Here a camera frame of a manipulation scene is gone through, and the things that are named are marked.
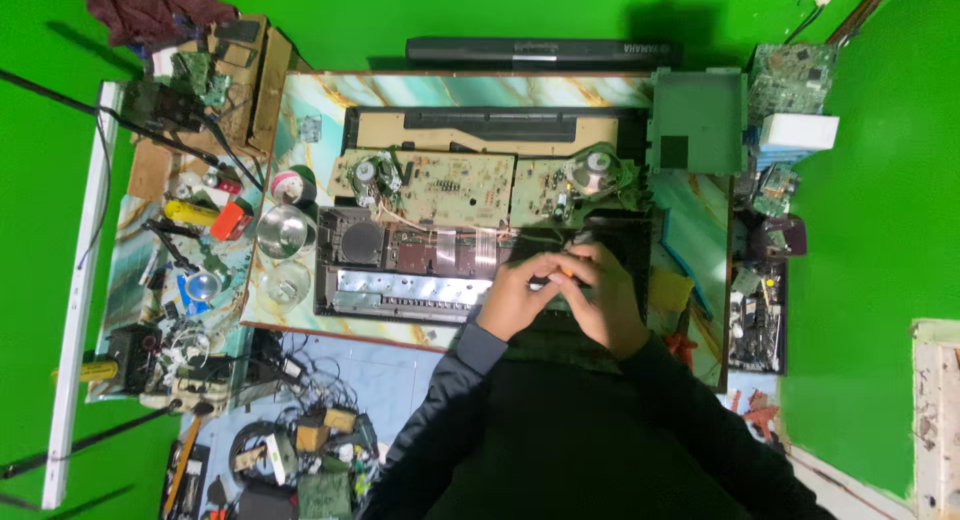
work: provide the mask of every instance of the yellow sponge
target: yellow sponge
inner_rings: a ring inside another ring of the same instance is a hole
[[[653,267],[647,303],[658,309],[684,311],[693,289],[693,280]]]

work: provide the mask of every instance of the hand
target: hand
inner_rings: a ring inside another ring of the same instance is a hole
[[[500,265],[477,316],[477,325],[503,341],[529,327],[534,317],[560,292],[553,281],[539,291],[530,289],[530,279],[534,276],[546,278],[558,271],[552,257],[539,254],[517,266]]]
[[[571,246],[567,251],[551,256],[563,272],[551,273],[550,283],[559,286],[584,334],[617,359],[630,357],[650,339],[637,307],[634,280],[602,244]],[[592,301],[567,272],[593,287]]]

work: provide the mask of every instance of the sleeve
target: sleeve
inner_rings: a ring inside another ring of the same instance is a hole
[[[700,379],[651,337],[620,363],[654,419],[755,517],[833,518],[779,452],[754,439]]]
[[[420,407],[393,440],[366,506],[355,518],[421,518],[450,485],[453,469],[482,437],[487,372],[506,342],[475,323],[463,330],[456,351],[439,360]]]

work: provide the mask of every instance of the black jacket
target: black jacket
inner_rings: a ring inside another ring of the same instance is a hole
[[[659,340],[622,376],[506,348],[466,326],[358,517],[831,517]]]

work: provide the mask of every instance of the brown cloth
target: brown cloth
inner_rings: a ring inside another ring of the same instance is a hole
[[[85,1],[90,15],[110,29],[110,47],[138,44],[149,52],[190,39],[191,23],[205,27],[234,19],[237,12],[233,6],[215,0]]]

